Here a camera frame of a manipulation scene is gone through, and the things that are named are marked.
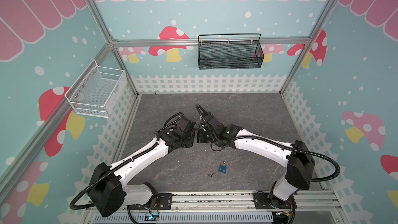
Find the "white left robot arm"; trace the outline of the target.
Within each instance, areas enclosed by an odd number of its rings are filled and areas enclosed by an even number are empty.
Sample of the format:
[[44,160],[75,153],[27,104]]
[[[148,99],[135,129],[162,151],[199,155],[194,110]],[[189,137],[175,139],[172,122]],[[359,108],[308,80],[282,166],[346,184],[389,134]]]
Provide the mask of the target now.
[[143,169],[178,148],[193,145],[196,123],[179,116],[175,123],[167,123],[156,132],[146,146],[111,165],[100,163],[95,167],[90,184],[107,173],[109,175],[88,191],[88,196],[102,217],[108,217],[121,207],[137,205],[152,209],[157,205],[159,193],[150,184],[129,187],[127,184]]

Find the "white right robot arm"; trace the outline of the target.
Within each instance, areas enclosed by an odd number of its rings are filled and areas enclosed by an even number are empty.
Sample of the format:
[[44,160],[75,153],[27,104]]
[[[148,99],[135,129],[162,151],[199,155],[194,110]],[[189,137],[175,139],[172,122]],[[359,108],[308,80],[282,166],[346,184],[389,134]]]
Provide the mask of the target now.
[[282,177],[273,183],[272,189],[264,200],[271,208],[295,208],[293,194],[310,188],[315,161],[306,145],[296,140],[294,143],[280,142],[253,134],[237,125],[227,127],[220,123],[210,112],[200,120],[199,143],[210,143],[220,149],[231,147],[253,152],[266,157],[286,169]]

